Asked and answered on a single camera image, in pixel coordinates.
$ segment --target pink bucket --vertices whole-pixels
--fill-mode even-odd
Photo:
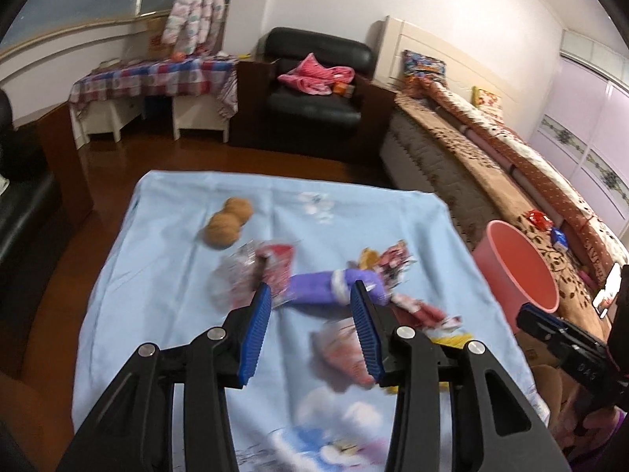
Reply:
[[[553,313],[559,290],[542,255],[529,239],[507,222],[493,220],[472,253],[476,266],[498,300],[514,334],[516,317],[525,303]]]

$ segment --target wooden floor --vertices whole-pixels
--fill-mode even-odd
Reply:
[[[77,339],[92,286],[118,234],[133,188],[149,170],[219,170],[390,187],[383,170],[297,155],[240,149],[192,131],[172,139],[165,121],[136,122],[114,144],[104,135],[79,151],[94,211],[73,237],[40,305],[23,366],[23,381],[43,397],[55,421],[48,443],[61,453],[72,438],[70,407]]]

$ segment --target black leather sofa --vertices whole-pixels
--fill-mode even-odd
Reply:
[[[355,70],[351,99],[337,94],[311,96],[277,81],[309,53],[326,67]],[[230,145],[379,164],[394,93],[370,81],[374,67],[375,55],[363,43],[274,28],[263,56],[238,65],[238,113],[230,121]]]
[[[20,375],[28,334],[48,280],[73,234],[36,124],[14,130],[0,90],[0,371]]]

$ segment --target hand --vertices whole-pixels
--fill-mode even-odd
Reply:
[[[550,432],[562,451],[574,448],[570,454],[566,455],[568,459],[574,459],[607,443],[620,419],[620,410],[615,406],[599,409],[584,419],[583,427],[587,433],[582,437],[575,435],[578,416],[574,410],[574,403],[581,389],[582,387],[578,387],[573,390],[556,423],[550,428]]]

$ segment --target plaid tablecloth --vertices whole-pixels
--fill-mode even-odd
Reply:
[[[137,96],[200,96],[212,94],[223,104],[226,118],[238,111],[235,58],[191,57],[182,62],[143,61],[114,66],[77,81],[70,103],[85,106],[91,101]]]

